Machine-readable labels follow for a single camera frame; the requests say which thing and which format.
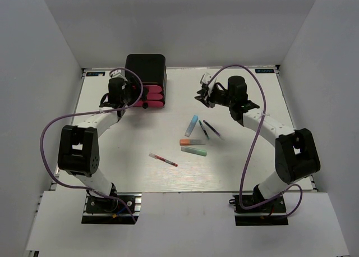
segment red pen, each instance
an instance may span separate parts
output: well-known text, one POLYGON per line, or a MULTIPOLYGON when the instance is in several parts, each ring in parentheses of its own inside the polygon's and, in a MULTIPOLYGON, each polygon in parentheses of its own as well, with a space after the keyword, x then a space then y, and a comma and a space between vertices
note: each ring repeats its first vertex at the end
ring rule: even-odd
POLYGON ((168 163, 168 164, 170 164, 170 165, 172 165, 172 166, 176 166, 176 167, 178 166, 177 163, 171 162, 170 160, 166 160, 165 158, 162 158, 162 157, 160 157, 160 156, 158 156, 158 155, 156 155, 156 154, 153 154, 153 153, 151 153, 151 152, 150 152, 150 154, 148 154, 148 156, 149 156, 149 157, 152 157, 152 158, 154 158, 154 159, 157 159, 157 160, 161 160, 162 162, 168 163))

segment white wall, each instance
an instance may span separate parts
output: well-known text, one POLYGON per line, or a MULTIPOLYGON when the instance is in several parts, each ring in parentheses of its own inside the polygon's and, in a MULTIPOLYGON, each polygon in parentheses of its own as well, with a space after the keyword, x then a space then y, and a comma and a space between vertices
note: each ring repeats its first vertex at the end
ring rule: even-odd
POLYGON ((317 0, 281 66, 297 127, 315 138, 327 191, 351 256, 359 256, 359 0, 317 0))
MULTIPOLYGON (((22 256, 50 185, 40 133, 52 118, 73 112, 81 69, 44 0, 0 0, 0 24, 0 249, 1 256, 22 256)), ((45 141, 52 167, 61 124, 45 141)))
POLYGON ((279 64, 315 0, 45 0, 80 66, 279 64))

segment blue highlighter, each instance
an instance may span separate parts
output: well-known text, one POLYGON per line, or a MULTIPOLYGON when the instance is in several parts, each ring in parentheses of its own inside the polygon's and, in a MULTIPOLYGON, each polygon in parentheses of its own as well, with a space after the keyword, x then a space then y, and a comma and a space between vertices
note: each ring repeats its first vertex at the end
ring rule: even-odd
POLYGON ((194 127, 196 126, 197 121, 198 121, 198 116, 194 115, 193 118, 192 118, 192 121, 190 122, 190 125, 187 128, 185 136, 190 137, 194 127))

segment pen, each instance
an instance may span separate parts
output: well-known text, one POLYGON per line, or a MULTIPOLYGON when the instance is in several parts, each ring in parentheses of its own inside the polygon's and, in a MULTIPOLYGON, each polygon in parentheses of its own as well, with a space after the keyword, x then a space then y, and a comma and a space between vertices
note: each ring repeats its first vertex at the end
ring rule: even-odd
POLYGON ((148 156, 149 156, 149 157, 152 157, 152 158, 154 158, 154 159, 157 159, 157 160, 161 160, 162 162, 168 163, 168 164, 170 164, 170 165, 172 165, 172 166, 176 166, 176 167, 178 166, 177 163, 171 162, 170 160, 166 160, 165 158, 162 158, 162 157, 160 157, 160 156, 158 156, 158 155, 156 155, 156 154, 153 154, 153 153, 151 153, 151 152, 150 152, 150 154, 148 154, 148 156))
POLYGON ((203 126, 202 122, 201 122, 200 120, 199 120, 198 122, 200 123, 200 126, 201 126, 201 128, 202 128, 204 134, 206 135, 207 139, 209 140, 209 136, 208 136, 208 134, 207 134, 207 132, 206 132, 206 129, 204 129, 204 126, 203 126))
POLYGON ((203 122, 204 122, 212 131, 214 131, 214 133, 215 133, 216 135, 218 135, 218 137, 220 137, 221 139, 223 139, 223 138, 221 137, 220 133, 217 132, 216 129, 213 128, 208 122, 206 122, 205 120, 203 120, 203 122))

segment green highlighter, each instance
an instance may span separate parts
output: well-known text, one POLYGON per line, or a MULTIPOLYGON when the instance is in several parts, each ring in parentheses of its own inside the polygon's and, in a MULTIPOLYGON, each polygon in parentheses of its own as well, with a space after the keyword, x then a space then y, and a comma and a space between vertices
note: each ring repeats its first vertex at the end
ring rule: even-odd
POLYGON ((201 155, 201 156, 207 156, 207 152, 205 150, 190 148, 189 146, 182 146, 181 151, 192 153, 192 154, 197 154, 197 155, 201 155))

